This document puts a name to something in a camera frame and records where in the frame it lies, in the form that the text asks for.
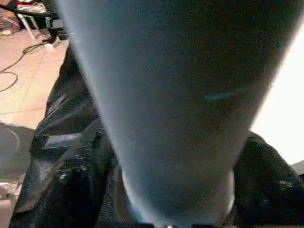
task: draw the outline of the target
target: black plastic sheet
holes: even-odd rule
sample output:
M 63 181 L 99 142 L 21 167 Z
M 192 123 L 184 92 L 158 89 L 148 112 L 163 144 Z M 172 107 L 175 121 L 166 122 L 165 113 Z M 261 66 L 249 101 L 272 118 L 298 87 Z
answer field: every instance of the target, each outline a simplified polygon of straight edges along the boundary
M 30 155 L 10 227 L 131 227 L 115 215 L 117 161 L 70 48 Z M 258 135 L 234 172 L 235 225 L 304 224 L 303 183 Z

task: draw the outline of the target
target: electrical cord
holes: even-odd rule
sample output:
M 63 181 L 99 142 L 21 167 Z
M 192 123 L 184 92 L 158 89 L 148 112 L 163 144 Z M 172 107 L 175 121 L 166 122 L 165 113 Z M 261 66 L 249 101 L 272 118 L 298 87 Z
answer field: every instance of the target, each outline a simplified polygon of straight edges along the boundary
M 50 38 L 48 38 L 48 39 L 42 40 L 42 42 L 39 43 L 39 44 L 35 44 L 35 45 L 32 45 L 32 46 L 26 47 L 25 49 L 23 49 L 22 55 L 21 55 L 13 64 L 11 64 L 11 65 L 7 66 L 6 68 L 0 70 L 0 75 L 1 75 L 1 74 L 11 74 L 11 75 L 14 75 L 14 76 L 15 76 L 14 82 L 13 82 L 12 84 L 10 84 L 8 87 L 6 87 L 6 88 L 0 90 L 0 92 L 3 92 L 3 91 L 8 90 L 8 89 L 11 88 L 13 85 L 15 85 L 15 84 L 17 83 L 17 81 L 18 81 L 18 75 L 15 74 L 15 73 L 13 73 L 13 72 L 8 72 L 8 71 L 7 71 L 8 69 L 10 69 L 10 68 L 12 68 L 13 66 L 15 66 L 15 65 L 16 65 L 21 59 L 23 59 L 24 56 L 25 56 L 26 54 L 28 54 L 29 52 L 35 50 L 36 48 L 38 48 L 38 47 L 40 47 L 40 46 L 42 46 L 42 45 L 47 44 L 47 43 L 53 43 L 55 40 L 56 40 L 56 37 L 50 37 Z

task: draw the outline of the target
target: beige floor tile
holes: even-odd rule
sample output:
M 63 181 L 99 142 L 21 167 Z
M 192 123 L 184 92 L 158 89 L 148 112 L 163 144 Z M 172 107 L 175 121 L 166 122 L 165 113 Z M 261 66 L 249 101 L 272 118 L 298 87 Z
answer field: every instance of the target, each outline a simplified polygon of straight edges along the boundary
M 5 124 L 13 124 L 16 113 L 0 114 L 0 122 Z
M 0 228 L 7 228 L 10 224 L 10 217 L 13 207 L 10 200 L 0 200 Z
M 15 113 L 13 124 L 36 129 L 38 123 L 44 118 L 45 108 Z
M 0 114 L 17 112 L 31 84 L 38 64 L 14 67 L 10 72 L 18 75 L 17 82 L 9 89 L 0 92 Z M 5 89 L 15 80 L 11 74 L 1 74 L 0 90 Z
M 68 43 L 69 43 L 68 40 L 64 40 L 55 49 L 46 48 L 41 62 L 46 63 L 46 62 L 53 62 L 53 61 L 63 61 L 65 54 L 66 54 Z
M 13 64 L 21 56 L 24 48 L 38 44 L 41 40 L 42 37 L 33 40 L 26 30 L 17 32 L 12 36 L 0 37 L 0 67 L 4 68 Z M 41 61 L 44 53 L 44 47 L 38 47 L 33 52 L 25 55 L 15 66 L 37 64 Z
M 61 61 L 57 61 L 39 65 L 20 111 L 46 107 L 47 98 L 58 78 L 61 64 Z

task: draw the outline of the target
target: black cable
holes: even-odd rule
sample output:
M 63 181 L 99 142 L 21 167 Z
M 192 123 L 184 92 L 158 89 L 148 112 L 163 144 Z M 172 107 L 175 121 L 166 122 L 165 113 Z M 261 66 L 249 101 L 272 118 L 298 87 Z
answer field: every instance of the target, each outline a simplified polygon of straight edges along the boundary
M 5 5 L 0 4 L 0 8 L 16 13 L 16 14 L 22 14 L 22 15 L 27 15 L 27 16 L 32 16 L 32 17 L 42 17 L 42 18 L 53 18 L 55 17 L 57 14 L 55 13 L 32 13 L 32 12 L 27 12 L 27 11 L 23 11 L 23 10 L 19 10 L 19 9 L 14 9 Z
M 13 85 L 15 85 L 15 84 L 17 83 L 17 81 L 18 81 L 18 75 L 15 74 L 15 73 L 13 73 L 13 72 L 7 72 L 8 69 L 10 69 L 10 68 L 12 68 L 13 66 L 15 66 L 15 65 L 16 65 L 21 59 L 23 59 L 24 56 L 25 56 L 26 54 L 28 54 L 29 52 L 35 50 L 36 48 L 38 48 L 38 47 L 40 47 L 40 46 L 42 46 L 42 45 L 47 44 L 47 43 L 52 43 L 52 42 L 54 42 L 55 39 L 56 39 L 56 37 L 50 37 L 50 38 L 48 38 L 48 39 L 43 40 L 43 41 L 42 41 L 41 43 L 39 43 L 39 44 L 35 44 L 35 45 L 32 45 L 32 46 L 26 47 L 25 49 L 23 49 L 22 55 L 17 59 L 17 61 L 15 61 L 13 64 L 7 66 L 6 68 L 0 70 L 0 75 L 1 75 L 1 74 L 11 74 L 11 75 L 14 75 L 14 76 L 16 77 L 16 79 L 14 80 L 14 82 L 13 82 L 12 84 L 10 84 L 8 87 L 6 87 L 6 88 L 0 90 L 0 92 L 3 92 L 3 91 L 8 90 L 8 89 L 11 88 Z

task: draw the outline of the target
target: shiny black material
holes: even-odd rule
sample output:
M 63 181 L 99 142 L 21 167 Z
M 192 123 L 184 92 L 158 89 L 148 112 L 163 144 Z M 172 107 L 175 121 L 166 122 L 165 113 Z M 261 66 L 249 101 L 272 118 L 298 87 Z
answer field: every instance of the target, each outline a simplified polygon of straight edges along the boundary
M 111 219 L 114 188 L 108 180 L 117 163 L 71 49 L 30 153 L 10 227 L 134 226 Z M 303 183 L 258 135 L 249 133 L 234 174 L 235 225 L 304 224 Z
M 234 175 L 242 223 L 304 224 L 303 181 L 258 135 L 249 135 Z
M 68 49 L 30 148 L 11 227 L 92 227 L 113 153 Z

